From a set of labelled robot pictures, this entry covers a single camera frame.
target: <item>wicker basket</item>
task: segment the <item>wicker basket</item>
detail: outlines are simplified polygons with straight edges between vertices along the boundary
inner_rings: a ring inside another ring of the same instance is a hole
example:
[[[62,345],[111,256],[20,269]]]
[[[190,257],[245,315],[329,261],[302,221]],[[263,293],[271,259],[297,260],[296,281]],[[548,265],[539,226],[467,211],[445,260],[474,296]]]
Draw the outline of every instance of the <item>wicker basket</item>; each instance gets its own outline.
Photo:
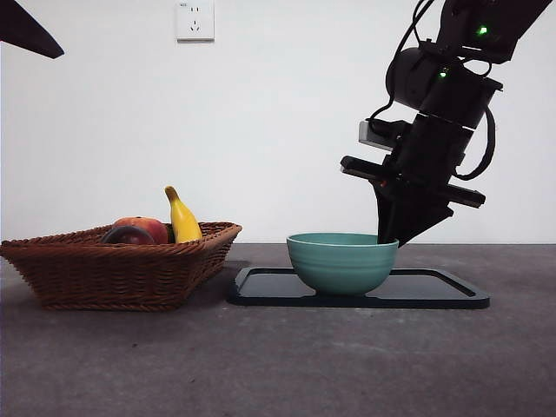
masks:
[[[163,311],[180,307],[222,269],[242,230],[199,223],[203,238],[186,243],[99,243],[110,226],[5,241],[0,255],[29,283],[43,308]]]

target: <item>black cable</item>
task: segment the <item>black cable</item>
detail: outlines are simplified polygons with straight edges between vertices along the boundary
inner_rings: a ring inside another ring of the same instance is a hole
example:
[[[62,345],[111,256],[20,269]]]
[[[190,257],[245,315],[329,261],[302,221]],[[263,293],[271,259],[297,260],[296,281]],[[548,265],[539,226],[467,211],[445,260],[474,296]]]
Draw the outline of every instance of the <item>black cable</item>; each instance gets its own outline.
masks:
[[[417,5],[415,6],[414,9],[414,15],[413,15],[413,19],[415,20],[417,18],[417,11],[419,10],[419,7],[425,2],[425,0],[419,0],[419,2],[417,3]],[[415,39],[417,39],[417,44],[420,43],[420,38],[419,38],[419,34],[417,33],[417,26],[414,27],[414,34],[415,34]]]
[[[400,41],[400,44],[398,45],[398,49],[396,50],[396,52],[394,53],[394,59],[392,60],[392,73],[393,76],[390,77],[390,99],[388,100],[388,103],[384,106],[382,106],[381,108],[377,109],[367,120],[368,120],[368,125],[369,128],[374,132],[374,128],[373,128],[373,121],[375,119],[375,117],[377,117],[380,113],[382,113],[384,110],[389,109],[392,104],[394,103],[394,87],[395,87],[395,67],[396,67],[396,61],[398,60],[398,55],[401,52],[401,49],[403,48],[403,46],[406,44],[407,39],[409,38],[409,36],[411,35],[411,32],[413,31],[414,27],[417,25],[417,23],[420,21],[420,19],[423,17],[423,15],[427,12],[428,8],[431,7],[431,4],[434,3],[434,0],[428,0],[427,4],[425,4],[423,6],[423,8],[420,10],[420,12],[417,14],[417,16],[415,16],[415,18],[413,19],[413,21],[411,22],[411,25],[409,26],[409,28],[407,28],[406,33],[404,34],[403,38]]]
[[[464,63],[468,63],[470,61],[474,61],[474,59],[473,58],[465,58],[465,59],[460,60],[460,63],[464,64]],[[486,62],[486,63],[488,63],[488,69],[483,74],[477,74],[478,76],[488,76],[490,74],[490,71],[493,70],[493,63],[490,63],[490,62]]]
[[[486,121],[488,123],[488,127],[486,129],[487,132],[486,149],[485,149],[485,154],[483,155],[482,159],[479,162],[479,165],[469,174],[465,174],[465,175],[460,175],[456,173],[455,170],[453,171],[453,176],[463,181],[469,181],[474,178],[477,178],[479,175],[485,172],[485,169],[488,168],[488,165],[490,165],[490,162],[493,159],[494,146],[496,145],[496,124],[494,121],[493,113],[490,111],[488,106],[485,107],[485,114],[486,114]]]

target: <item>bowl rim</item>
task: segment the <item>bowl rim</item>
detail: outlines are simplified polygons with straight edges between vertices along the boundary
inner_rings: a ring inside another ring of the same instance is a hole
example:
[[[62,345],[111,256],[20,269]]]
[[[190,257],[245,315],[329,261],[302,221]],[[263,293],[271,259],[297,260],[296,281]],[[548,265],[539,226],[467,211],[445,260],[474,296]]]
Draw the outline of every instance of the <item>bowl rim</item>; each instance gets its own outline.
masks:
[[[376,234],[371,233],[351,233],[351,232],[304,232],[304,233],[296,233],[295,235],[290,235],[286,238],[286,242],[296,242],[302,243],[304,245],[314,245],[314,246],[331,246],[337,248],[387,248],[389,246],[396,246],[400,245],[400,241],[395,239],[393,242],[390,243],[374,243],[374,244],[364,244],[364,245],[352,245],[352,244],[342,244],[342,243],[318,243],[318,242],[306,242],[299,240],[301,236],[304,235],[358,235],[358,236],[372,236],[377,237]]]

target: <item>wall socket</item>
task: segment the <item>wall socket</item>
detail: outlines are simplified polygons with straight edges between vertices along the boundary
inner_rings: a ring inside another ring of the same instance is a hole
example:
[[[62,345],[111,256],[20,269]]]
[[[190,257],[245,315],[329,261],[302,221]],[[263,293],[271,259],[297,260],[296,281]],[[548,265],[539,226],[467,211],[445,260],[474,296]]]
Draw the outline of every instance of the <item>wall socket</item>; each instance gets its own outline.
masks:
[[[178,41],[214,41],[215,0],[190,0],[177,4],[175,37]]]

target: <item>yellow banana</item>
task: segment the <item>yellow banana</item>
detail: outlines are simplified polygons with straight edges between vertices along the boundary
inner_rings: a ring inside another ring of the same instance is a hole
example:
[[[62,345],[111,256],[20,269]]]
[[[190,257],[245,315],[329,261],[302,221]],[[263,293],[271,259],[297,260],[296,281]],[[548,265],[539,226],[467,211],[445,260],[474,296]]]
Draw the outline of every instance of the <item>yellow banana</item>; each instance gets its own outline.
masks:
[[[164,192],[170,201],[170,219],[172,221],[172,229],[174,230],[175,242],[183,243],[201,239],[202,233],[199,223],[193,213],[191,213],[191,210],[180,200],[174,187],[168,186],[164,189]]]

